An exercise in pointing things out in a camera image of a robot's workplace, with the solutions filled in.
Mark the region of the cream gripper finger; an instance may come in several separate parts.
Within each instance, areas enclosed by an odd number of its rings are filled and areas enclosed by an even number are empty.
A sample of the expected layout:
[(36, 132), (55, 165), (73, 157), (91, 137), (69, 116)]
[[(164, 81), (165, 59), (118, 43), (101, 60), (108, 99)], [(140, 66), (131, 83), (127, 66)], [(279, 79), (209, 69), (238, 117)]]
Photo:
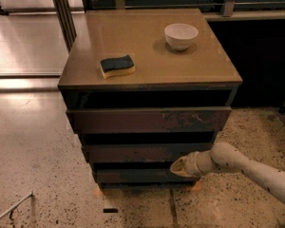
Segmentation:
[(180, 157), (170, 166), (170, 171), (180, 177), (189, 178), (190, 174), (185, 170), (185, 157)]

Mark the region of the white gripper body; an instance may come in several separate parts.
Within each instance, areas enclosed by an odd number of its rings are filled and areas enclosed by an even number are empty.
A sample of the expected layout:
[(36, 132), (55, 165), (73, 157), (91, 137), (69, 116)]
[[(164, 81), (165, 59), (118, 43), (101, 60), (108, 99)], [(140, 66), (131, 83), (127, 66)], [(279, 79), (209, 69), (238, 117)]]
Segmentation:
[(209, 151), (192, 152), (185, 157), (184, 170), (190, 177), (200, 177), (213, 172), (215, 164)]

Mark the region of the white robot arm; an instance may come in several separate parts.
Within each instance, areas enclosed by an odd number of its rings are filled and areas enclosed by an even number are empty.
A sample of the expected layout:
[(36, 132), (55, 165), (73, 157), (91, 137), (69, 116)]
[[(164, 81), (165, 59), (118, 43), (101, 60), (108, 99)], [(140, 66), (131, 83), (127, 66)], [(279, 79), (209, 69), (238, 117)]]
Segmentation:
[(285, 204), (285, 172), (249, 159), (227, 142), (217, 142), (210, 150), (178, 158), (171, 164), (170, 171), (186, 178), (239, 172)]

